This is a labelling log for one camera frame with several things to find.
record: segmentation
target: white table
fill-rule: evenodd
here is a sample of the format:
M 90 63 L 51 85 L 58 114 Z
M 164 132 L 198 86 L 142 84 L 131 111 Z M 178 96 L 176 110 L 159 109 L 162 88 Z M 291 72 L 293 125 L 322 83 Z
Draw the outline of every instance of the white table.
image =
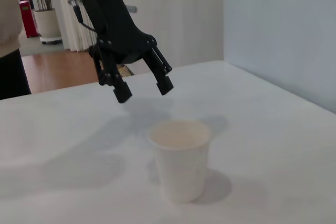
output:
M 151 74 L 116 102 L 98 84 L 0 102 L 0 223 L 336 223 L 336 115 L 224 62 Z M 215 132 L 198 202 L 161 198 L 148 129 L 201 120 Z

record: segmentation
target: paper cup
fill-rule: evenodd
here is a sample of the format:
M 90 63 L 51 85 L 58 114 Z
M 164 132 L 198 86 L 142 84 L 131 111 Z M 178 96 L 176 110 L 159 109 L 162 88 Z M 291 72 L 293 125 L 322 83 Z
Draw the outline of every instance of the paper cup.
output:
M 209 127 L 200 122 L 164 122 L 152 129 L 150 138 L 168 199 L 187 203 L 199 198 L 207 172 Z

